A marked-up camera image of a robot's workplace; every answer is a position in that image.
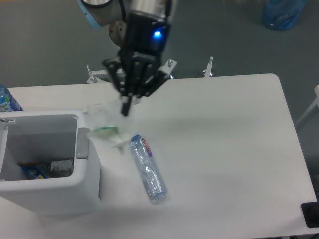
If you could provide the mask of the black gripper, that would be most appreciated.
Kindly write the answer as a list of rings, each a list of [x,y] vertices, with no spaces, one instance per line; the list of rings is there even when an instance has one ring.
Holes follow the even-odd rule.
[[[133,98],[149,97],[171,75],[171,67],[161,64],[161,57],[170,33],[166,18],[156,18],[141,12],[131,12],[127,19],[124,43],[119,56],[102,61],[121,99],[120,113],[127,117]],[[134,53],[147,55],[146,69],[138,78],[140,62]]]

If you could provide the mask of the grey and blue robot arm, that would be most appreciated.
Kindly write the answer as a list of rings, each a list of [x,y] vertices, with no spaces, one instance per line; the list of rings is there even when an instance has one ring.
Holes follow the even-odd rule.
[[[117,57],[104,65],[128,116],[132,99],[148,97],[161,87],[168,74],[161,58],[171,30],[176,0],[80,0],[79,7],[93,28],[124,23]]]

